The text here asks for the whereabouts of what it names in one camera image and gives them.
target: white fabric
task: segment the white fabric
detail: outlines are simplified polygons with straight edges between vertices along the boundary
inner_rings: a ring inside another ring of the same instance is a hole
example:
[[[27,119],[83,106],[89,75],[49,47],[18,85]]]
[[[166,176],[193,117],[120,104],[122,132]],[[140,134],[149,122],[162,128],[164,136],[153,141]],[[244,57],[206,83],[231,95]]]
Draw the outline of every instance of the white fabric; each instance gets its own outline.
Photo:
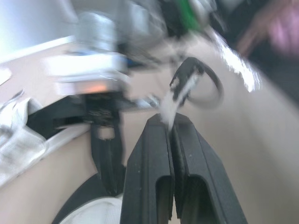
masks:
[[[46,140],[26,126],[28,115],[41,107],[28,98],[20,103],[14,101],[0,111],[0,187],[88,130],[88,125],[71,127]]]
[[[73,211],[60,224],[119,224],[121,204],[121,198],[96,199]]]
[[[25,170],[46,152],[46,140],[26,126],[28,114],[41,106],[33,99],[12,102],[0,112],[0,124],[10,130],[0,148],[0,186]]]

